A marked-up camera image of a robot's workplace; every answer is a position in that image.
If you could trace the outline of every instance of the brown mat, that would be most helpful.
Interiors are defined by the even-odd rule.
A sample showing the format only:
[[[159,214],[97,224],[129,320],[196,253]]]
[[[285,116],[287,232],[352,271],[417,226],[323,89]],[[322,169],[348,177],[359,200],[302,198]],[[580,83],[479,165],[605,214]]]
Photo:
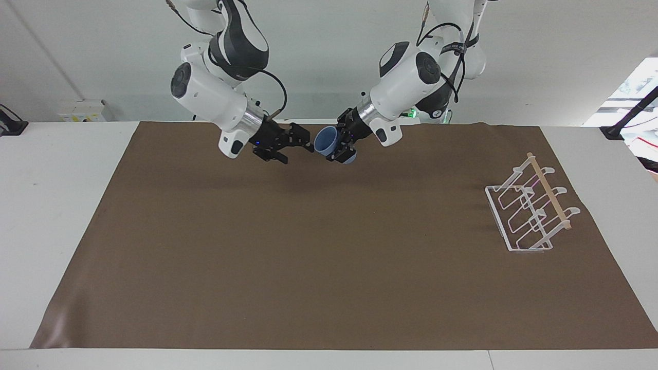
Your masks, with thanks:
[[[352,165],[291,148],[284,166],[225,158],[211,124],[141,123],[32,347],[658,347],[539,128],[404,133]],[[583,212],[518,255],[484,186],[528,151]]]

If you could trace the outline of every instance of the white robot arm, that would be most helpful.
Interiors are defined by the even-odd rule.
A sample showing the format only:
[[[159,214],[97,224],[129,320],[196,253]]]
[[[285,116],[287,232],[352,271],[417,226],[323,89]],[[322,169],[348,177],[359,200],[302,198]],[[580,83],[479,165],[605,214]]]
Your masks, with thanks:
[[[398,142],[402,129],[397,119],[411,107],[432,119],[441,118],[453,93],[457,100],[457,79],[473,79],[484,71],[478,31],[487,1],[495,0],[430,0],[417,41],[396,43],[384,53],[380,83],[338,117],[335,140],[325,140],[326,133],[318,135],[315,149],[329,161],[349,163],[356,155],[354,143],[371,133],[383,146]],[[438,25],[423,35],[430,11]]]
[[[171,1],[166,2],[178,14]],[[171,80],[174,98],[222,130],[218,146],[229,158],[236,158],[247,143],[252,143],[253,152],[265,161],[275,159],[287,163],[288,158],[278,152],[287,146],[302,146],[313,152],[308,131],[296,124],[284,130],[274,122],[281,109],[266,115],[259,103],[236,91],[258,72],[274,77],[265,71],[269,46],[244,1],[184,2],[193,28],[210,36],[210,32],[216,34],[209,41],[183,47],[183,64]]]

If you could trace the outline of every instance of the white table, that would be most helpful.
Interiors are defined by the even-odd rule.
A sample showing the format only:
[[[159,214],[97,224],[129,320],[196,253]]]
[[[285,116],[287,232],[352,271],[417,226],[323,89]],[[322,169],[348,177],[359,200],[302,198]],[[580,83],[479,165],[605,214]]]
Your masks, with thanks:
[[[658,368],[658,350],[25,350],[137,124],[31,123],[0,138],[0,369]],[[658,327],[658,184],[595,128],[542,130]]]

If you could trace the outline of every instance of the blue cup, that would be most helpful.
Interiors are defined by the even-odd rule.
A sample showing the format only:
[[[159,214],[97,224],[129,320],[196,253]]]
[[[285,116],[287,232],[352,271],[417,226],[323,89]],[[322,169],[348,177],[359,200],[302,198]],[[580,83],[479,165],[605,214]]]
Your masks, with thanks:
[[[318,135],[315,136],[315,141],[313,146],[315,151],[320,153],[323,157],[331,154],[336,150],[336,145],[338,144],[338,130],[334,126],[327,126],[318,132]],[[348,160],[343,164],[348,165],[357,158],[357,154],[354,153]]]

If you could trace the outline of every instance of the wooden dowel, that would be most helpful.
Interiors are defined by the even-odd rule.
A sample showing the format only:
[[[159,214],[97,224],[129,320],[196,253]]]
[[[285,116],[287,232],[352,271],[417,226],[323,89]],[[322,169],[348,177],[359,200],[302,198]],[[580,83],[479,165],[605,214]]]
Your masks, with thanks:
[[[535,173],[537,174],[539,181],[542,183],[542,186],[544,187],[544,190],[548,195],[548,199],[551,200],[551,203],[553,204],[553,208],[555,208],[555,212],[557,213],[557,216],[560,218],[560,221],[567,222],[565,229],[570,230],[571,222],[569,222],[569,220],[567,219],[565,212],[562,210],[562,206],[560,205],[560,202],[557,201],[557,197],[555,196],[555,194],[553,194],[553,189],[551,189],[551,186],[548,184],[548,181],[546,180],[546,176],[544,176],[542,172],[542,168],[539,167],[539,164],[537,163],[537,160],[535,159],[532,153],[528,153],[528,158],[530,159],[532,168],[535,170]]]

